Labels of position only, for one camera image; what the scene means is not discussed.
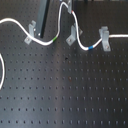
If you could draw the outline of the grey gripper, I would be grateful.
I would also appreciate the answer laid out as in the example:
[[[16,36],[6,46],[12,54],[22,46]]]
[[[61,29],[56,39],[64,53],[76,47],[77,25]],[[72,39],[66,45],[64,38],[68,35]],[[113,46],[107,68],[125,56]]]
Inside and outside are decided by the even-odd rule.
[[[36,22],[36,34],[39,37],[42,37],[44,34],[49,3],[50,3],[50,0],[40,0],[40,7],[39,7],[38,17]],[[68,0],[67,5],[68,5],[68,13],[71,14],[73,10],[73,0]]]

